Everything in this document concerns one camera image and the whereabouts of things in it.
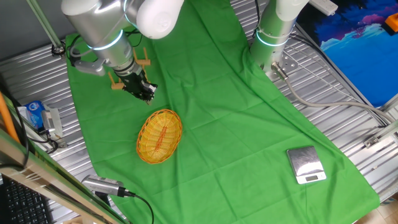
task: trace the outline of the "green cloth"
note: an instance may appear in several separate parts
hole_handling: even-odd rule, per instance
[[[148,79],[159,85],[151,106],[111,90],[107,75],[70,64],[68,74],[95,171],[144,197],[155,223],[353,223],[379,205],[353,163],[254,63],[228,0],[186,0],[172,33],[143,38],[139,58],[142,47]],[[181,117],[182,139],[168,160],[147,164],[137,135],[164,108]],[[297,183],[286,150],[304,146],[315,146],[326,180]],[[113,200],[130,221],[150,223],[140,200]]]

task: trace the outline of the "metal grating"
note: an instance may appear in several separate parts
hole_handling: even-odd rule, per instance
[[[68,82],[67,65],[64,59],[52,56],[51,45],[0,62],[0,73],[11,93],[22,105],[40,100],[51,108],[58,108],[68,147],[52,154],[52,158],[80,181],[88,174],[96,175],[80,131]],[[109,202],[121,214],[111,199]],[[57,223],[77,216],[57,202],[50,200],[49,204]]]
[[[261,9],[266,6],[266,2],[259,1]],[[232,0],[231,5],[246,37],[250,40],[257,24],[254,0]],[[308,69],[298,66],[289,72],[292,85],[305,100],[326,103],[353,100],[352,97],[357,96],[349,81],[332,71],[309,46],[290,39],[285,51]],[[21,104],[41,100],[51,108],[59,109],[68,148],[54,153],[52,157],[78,180],[82,180],[88,174],[95,175],[73,104],[65,60],[53,57],[50,46],[47,46],[0,62],[0,73]],[[297,102],[282,80],[273,77],[271,80],[298,110],[353,161],[373,189],[379,193],[381,200],[398,190],[398,146],[394,140],[387,138],[369,149],[363,144],[367,138],[379,131],[379,123],[371,114],[350,106],[307,107]],[[398,118],[398,108],[395,110],[395,118]],[[121,214],[112,201],[111,205]],[[53,209],[53,217],[57,223],[77,216],[53,201],[50,201],[50,208]]]

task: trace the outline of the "yellow woven basket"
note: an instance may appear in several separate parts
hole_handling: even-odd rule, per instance
[[[137,140],[139,157],[156,164],[168,159],[181,140],[182,124],[180,117],[172,110],[153,113],[143,125]]]

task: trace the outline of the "keyboard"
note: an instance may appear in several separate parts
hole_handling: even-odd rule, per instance
[[[0,223],[52,223],[47,199],[44,196],[5,176],[2,181],[3,184],[0,186]]]

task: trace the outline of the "painting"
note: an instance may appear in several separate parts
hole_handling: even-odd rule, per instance
[[[333,2],[335,15],[307,5],[297,22],[373,106],[382,106],[398,94],[398,34],[381,27],[398,13],[398,0]]]

